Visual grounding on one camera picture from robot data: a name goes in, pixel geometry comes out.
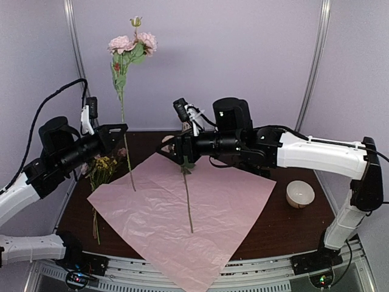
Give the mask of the front aluminium rail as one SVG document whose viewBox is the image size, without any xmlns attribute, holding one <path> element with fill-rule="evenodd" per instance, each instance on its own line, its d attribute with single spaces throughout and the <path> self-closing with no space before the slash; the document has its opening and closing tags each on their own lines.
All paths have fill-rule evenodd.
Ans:
<svg viewBox="0 0 389 292">
<path fill-rule="evenodd" d="M 338 255 L 343 263 L 330 269 L 295 275 L 291 257 L 283 255 L 251 260 L 233 260 L 209 268 L 200 260 L 164 260 L 154 267 L 146 260 L 107 256 L 104 276 L 69 271 L 55 262 L 42 260 L 33 264 L 24 291 L 375 291 L 376 284 L 365 252 L 358 239 L 345 244 Z M 334 274 L 332 285 L 315 288 L 310 274 Z M 82 273 L 89 279 L 83 289 L 65 284 L 68 272 Z"/>
</svg>

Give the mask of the aluminium frame post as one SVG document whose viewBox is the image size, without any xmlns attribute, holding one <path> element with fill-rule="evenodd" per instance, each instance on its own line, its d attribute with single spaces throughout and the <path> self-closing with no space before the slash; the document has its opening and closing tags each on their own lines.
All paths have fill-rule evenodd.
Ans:
<svg viewBox="0 0 389 292">
<path fill-rule="evenodd" d="M 71 38 L 77 73 L 80 78 L 86 78 L 84 63 L 81 54 L 80 42 L 77 33 L 77 24 L 76 24 L 75 14 L 74 14 L 74 2 L 72 0 L 64 0 L 63 2 L 64 2 L 65 18 L 69 30 L 69 35 Z"/>
<path fill-rule="evenodd" d="M 331 6 L 331 0 L 322 1 L 311 68 L 309 70 L 308 80 L 306 83 L 300 112 L 298 115 L 297 123 L 295 125 L 295 131 L 298 132 L 300 132 L 302 129 L 303 123 L 308 113 L 309 104 L 314 93 L 315 83 L 317 81 L 320 63 L 323 56 L 323 52 L 325 50 L 325 44 L 328 35 L 328 28 L 331 17 Z"/>
</svg>

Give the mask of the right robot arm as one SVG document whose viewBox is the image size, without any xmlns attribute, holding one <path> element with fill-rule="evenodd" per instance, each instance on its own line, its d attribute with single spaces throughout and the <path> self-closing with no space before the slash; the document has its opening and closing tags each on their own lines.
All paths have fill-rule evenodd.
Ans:
<svg viewBox="0 0 389 292">
<path fill-rule="evenodd" d="M 341 211 L 322 233 L 318 249 L 308 254 L 316 268 L 332 262 L 363 218 L 384 203 L 383 155 L 370 137 L 362 142 L 339 142 L 305 136 L 282 125 L 254 127 L 249 104 L 236 97 L 213 103 L 211 131 L 204 128 L 203 111 L 185 99 L 176 100 L 173 107 L 191 128 L 162 142 L 157 152 L 178 165 L 193 166 L 202 156 L 236 156 L 239 169 L 263 177 L 275 168 L 301 168 L 351 180 Z"/>
</svg>

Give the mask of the left green circuit board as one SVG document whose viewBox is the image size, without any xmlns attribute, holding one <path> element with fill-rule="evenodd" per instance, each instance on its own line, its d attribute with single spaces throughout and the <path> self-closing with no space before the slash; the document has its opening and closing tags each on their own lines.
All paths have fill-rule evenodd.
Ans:
<svg viewBox="0 0 389 292">
<path fill-rule="evenodd" d="M 82 273 L 68 272 L 65 284 L 71 289 L 83 289 L 89 284 L 89 279 Z"/>
</svg>

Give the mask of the right green circuit board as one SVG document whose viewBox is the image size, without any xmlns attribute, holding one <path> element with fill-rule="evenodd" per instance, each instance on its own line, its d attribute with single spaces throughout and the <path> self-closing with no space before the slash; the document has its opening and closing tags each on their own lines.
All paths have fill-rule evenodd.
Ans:
<svg viewBox="0 0 389 292">
<path fill-rule="evenodd" d="M 318 289 L 325 289 L 332 285 L 334 281 L 334 274 L 332 272 L 310 274 L 310 283 Z"/>
</svg>

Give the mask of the pale pink rose stem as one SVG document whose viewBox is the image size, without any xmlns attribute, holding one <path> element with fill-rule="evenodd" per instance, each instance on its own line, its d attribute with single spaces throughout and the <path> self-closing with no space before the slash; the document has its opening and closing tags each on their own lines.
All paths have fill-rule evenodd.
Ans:
<svg viewBox="0 0 389 292">
<path fill-rule="evenodd" d="M 190 206 L 190 193 L 188 187 L 187 176 L 191 174 L 191 169 L 195 167 L 195 162 L 193 160 L 192 150 L 190 148 L 189 138 L 180 136 L 182 138 L 182 164 L 180 165 L 181 174 L 184 180 L 185 193 L 187 199 L 187 212 L 188 212 L 188 220 L 190 224 L 190 232 L 194 233 L 193 230 L 193 220 L 191 216 L 191 206 Z"/>
</svg>

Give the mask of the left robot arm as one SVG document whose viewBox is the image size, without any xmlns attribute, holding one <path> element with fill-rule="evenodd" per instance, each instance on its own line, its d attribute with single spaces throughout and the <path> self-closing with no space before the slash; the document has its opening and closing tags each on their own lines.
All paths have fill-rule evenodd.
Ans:
<svg viewBox="0 0 389 292">
<path fill-rule="evenodd" d="M 24 167 L 9 187 L 1 191 L 1 265 L 53 259 L 83 269 L 88 261 L 82 244 L 70 232 L 54 231 L 55 216 L 64 205 L 63 183 L 97 155 L 112 152 L 127 132 L 125 123 L 84 124 L 84 134 L 55 117 L 39 128 L 43 149 Z"/>
</svg>

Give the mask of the left aluminium frame post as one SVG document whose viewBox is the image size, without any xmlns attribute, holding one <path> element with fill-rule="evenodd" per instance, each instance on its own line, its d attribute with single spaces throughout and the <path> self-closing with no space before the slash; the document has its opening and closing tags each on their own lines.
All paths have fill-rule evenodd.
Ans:
<svg viewBox="0 0 389 292">
<path fill-rule="evenodd" d="M 71 38 L 77 73 L 80 78 L 86 78 L 84 63 L 81 54 L 80 42 L 77 33 L 77 24 L 76 24 L 75 14 L 74 14 L 74 2 L 72 0 L 64 0 L 63 2 L 64 2 L 65 18 L 69 30 L 69 35 Z"/>
</svg>

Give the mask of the purple wrapping paper sheet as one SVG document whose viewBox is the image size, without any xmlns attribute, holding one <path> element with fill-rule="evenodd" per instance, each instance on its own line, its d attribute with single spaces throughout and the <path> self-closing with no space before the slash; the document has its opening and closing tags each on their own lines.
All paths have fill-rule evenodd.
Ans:
<svg viewBox="0 0 389 292">
<path fill-rule="evenodd" d="M 194 233 L 180 167 L 153 154 L 88 198 L 102 218 L 154 267 L 163 261 L 227 263 L 263 211 L 275 182 L 203 157 L 187 176 Z"/>
</svg>

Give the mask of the right aluminium frame post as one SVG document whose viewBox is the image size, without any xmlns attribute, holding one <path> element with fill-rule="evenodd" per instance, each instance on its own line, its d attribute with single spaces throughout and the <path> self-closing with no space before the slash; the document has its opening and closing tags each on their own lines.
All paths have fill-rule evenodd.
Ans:
<svg viewBox="0 0 389 292">
<path fill-rule="evenodd" d="M 303 123 L 308 113 L 309 104 L 314 93 L 315 83 L 317 81 L 320 63 L 323 56 L 323 52 L 325 50 L 325 44 L 328 35 L 328 28 L 331 17 L 331 6 L 331 0 L 322 1 L 311 68 L 309 70 L 308 80 L 306 83 L 300 112 L 298 115 L 297 123 L 295 125 L 295 131 L 298 132 L 300 132 L 302 129 Z"/>
</svg>

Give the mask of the plain white bowl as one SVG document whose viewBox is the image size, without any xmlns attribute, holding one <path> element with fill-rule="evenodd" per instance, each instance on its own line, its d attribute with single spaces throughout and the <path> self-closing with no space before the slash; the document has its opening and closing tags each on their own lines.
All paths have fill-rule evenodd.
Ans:
<svg viewBox="0 0 389 292">
<path fill-rule="evenodd" d="M 286 199 L 290 206 L 302 209 L 315 199 L 314 189 L 304 181 L 292 181 L 286 187 Z"/>
</svg>

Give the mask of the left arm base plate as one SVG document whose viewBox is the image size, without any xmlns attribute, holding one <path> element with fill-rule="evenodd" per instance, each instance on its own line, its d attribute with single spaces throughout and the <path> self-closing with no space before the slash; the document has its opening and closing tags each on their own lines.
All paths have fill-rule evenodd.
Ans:
<svg viewBox="0 0 389 292">
<path fill-rule="evenodd" d="M 109 259 L 104 256 L 82 252 L 78 259 L 55 260 L 55 263 L 69 271 L 80 271 L 93 276 L 104 276 Z"/>
</svg>

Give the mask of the patterned cup with orange inside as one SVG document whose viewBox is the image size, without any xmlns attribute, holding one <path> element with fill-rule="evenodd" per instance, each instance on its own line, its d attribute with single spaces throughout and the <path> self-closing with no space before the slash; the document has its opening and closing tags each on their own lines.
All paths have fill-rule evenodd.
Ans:
<svg viewBox="0 0 389 292">
<path fill-rule="evenodd" d="M 191 122 L 184 122 L 182 124 L 182 133 L 186 133 L 188 131 L 192 130 L 192 123 Z"/>
</svg>

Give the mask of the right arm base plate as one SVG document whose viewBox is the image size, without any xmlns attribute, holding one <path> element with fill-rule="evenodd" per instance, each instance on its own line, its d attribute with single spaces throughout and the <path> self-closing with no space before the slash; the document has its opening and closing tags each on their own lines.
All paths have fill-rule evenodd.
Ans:
<svg viewBox="0 0 389 292">
<path fill-rule="evenodd" d="M 294 255 L 291 257 L 292 268 L 296 276 L 306 273 L 313 273 L 323 269 L 330 269 L 333 266 L 342 263 L 342 256 L 319 251 Z"/>
</svg>

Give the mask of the green circuit board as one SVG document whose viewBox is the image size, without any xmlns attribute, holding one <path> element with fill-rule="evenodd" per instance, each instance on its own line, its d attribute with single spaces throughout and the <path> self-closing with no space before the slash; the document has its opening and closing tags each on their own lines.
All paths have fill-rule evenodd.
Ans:
<svg viewBox="0 0 389 292">
<path fill-rule="evenodd" d="M 82 273 L 68 272 L 65 284 L 71 289 L 83 289 L 89 284 L 89 279 Z"/>
<path fill-rule="evenodd" d="M 332 285 L 334 281 L 334 274 L 332 272 L 310 274 L 310 283 L 318 289 L 325 289 Z"/>
</svg>

